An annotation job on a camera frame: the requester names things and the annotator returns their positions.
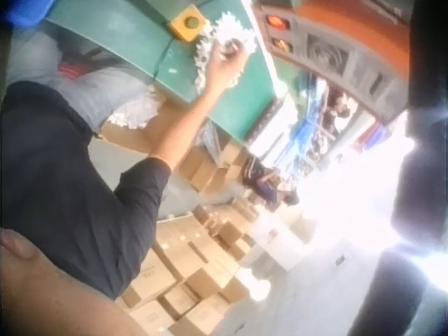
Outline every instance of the leg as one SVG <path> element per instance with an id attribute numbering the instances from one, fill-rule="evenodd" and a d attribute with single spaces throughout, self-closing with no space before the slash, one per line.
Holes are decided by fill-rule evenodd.
<path id="1" fill-rule="evenodd" d="M 98 132 L 117 108 L 145 92 L 151 79 L 131 65 L 101 69 L 73 81 L 63 80 L 56 90 Z"/>
<path id="2" fill-rule="evenodd" d="M 38 29 L 13 30 L 6 69 L 6 86 L 20 81 L 31 81 L 53 87 L 61 78 L 57 65 L 62 54 L 52 37 L 54 29 L 49 24 L 41 24 Z"/>

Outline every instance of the blue bin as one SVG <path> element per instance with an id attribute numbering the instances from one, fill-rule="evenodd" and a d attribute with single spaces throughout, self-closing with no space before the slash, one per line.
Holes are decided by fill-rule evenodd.
<path id="1" fill-rule="evenodd" d="M 33 27 L 42 21 L 55 0 L 14 0 L 4 19 L 15 26 Z"/>

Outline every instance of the person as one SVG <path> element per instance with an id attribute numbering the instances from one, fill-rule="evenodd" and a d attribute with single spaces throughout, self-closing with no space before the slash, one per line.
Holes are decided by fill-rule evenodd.
<path id="1" fill-rule="evenodd" d="M 93 167 L 88 144 L 114 108 L 145 90 L 148 78 L 125 65 L 65 78 L 55 33 L 49 25 L 13 32 L 1 106 L 1 226 L 114 300 L 155 241 L 172 170 L 248 55 L 235 41 L 238 50 L 221 59 L 216 44 L 203 93 L 111 190 Z"/>
<path id="2" fill-rule="evenodd" d="M 28 239 L 1 229 L 1 335 L 144 336 L 97 290 L 54 266 Z"/>
<path id="3" fill-rule="evenodd" d="M 347 119 L 349 117 L 350 110 L 347 107 L 347 96 L 345 93 L 337 87 L 327 87 L 318 124 L 336 137 L 339 134 L 335 126 L 336 118 Z"/>
<path id="4" fill-rule="evenodd" d="M 268 171 L 256 157 L 252 157 L 246 163 L 243 184 L 252 189 L 268 204 L 276 204 L 278 202 L 284 202 L 288 206 L 298 204 L 297 191 L 284 182 L 276 185 L 274 180 L 278 178 L 277 171 Z"/>

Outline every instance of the seated person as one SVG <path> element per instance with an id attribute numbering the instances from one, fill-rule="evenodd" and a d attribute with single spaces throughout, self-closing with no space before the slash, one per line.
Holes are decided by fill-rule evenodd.
<path id="1" fill-rule="evenodd" d="M 243 176 L 243 184 L 254 193 L 263 198 L 268 204 L 285 202 L 286 205 L 296 205 L 299 197 L 296 190 L 291 189 L 287 183 L 274 184 L 279 176 L 275 170 L 267 171 L 256 157 L 252 157 L 246 165 Z"/>
<path id="2" fill-rule="evenodd" d="M 325 101 L 323 103 L 318 124 L 328 133 L 337 137 L 339 131 L 336 129 L 336 118 L 347 119 L 350 117 L 350 110 L 347 107 L 347 96 L 336 87 L 328 87 L 325 91 Z"/>

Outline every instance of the black t-shirt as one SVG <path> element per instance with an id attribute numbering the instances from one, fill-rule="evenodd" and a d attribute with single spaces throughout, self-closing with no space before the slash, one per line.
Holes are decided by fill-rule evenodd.
<path id="1" fill-rule="evenodd" d="M 112 191 L 89 159 L 91 138 L 56 91 L 35 83 L 10 86 L 1 109 L 1 226 L 115 299 L 154 242 L 170 168 L 145 159 Z"/>

